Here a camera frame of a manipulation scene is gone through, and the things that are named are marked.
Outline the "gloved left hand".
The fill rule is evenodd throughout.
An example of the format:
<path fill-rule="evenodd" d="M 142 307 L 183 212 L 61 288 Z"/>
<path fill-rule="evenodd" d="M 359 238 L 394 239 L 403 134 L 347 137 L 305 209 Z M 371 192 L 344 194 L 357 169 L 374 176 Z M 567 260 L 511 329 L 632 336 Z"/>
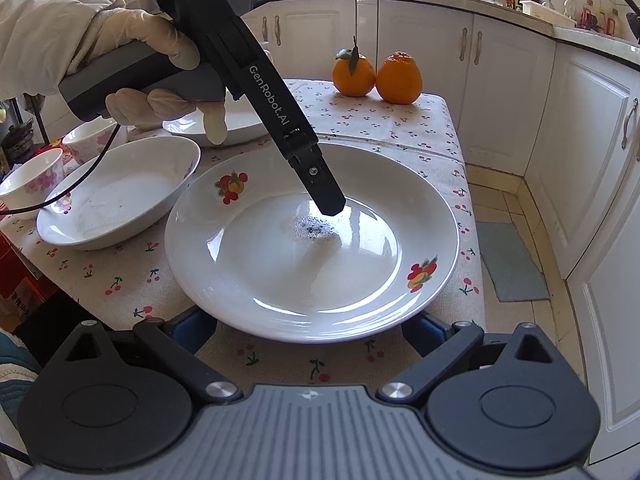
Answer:
<path fill-rule="evenodd" d="M 200 64 L 198 48 L 170 21 L 124 0 L 1 0 L 1 99 L 24 93 L 53 96 L 67 76 L 97 58 L 139 40 L 166 55 L 180 70 Z M 191 102 L 166 89 L 123 88 L 105 98 L 123 126 L 155 129 L 200 110 L 208 140 L 227 139 L 224 102 Z"/>

